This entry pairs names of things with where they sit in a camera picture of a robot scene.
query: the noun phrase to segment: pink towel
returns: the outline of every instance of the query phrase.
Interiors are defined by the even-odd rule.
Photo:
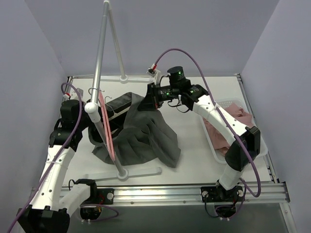
[[[248,127],[253,127],[252,115],[246,113],[242,108],[238,107],[235,103],[231,104],[225,109],[230,115],[232,115],[239,122],[247,125]],[[219,150],[223,155],[225,155],[229,149],[229,144],[225,138],[212,126],[206,119],[203,119],[206,126],[208,135],[213,144],[214,149]]]

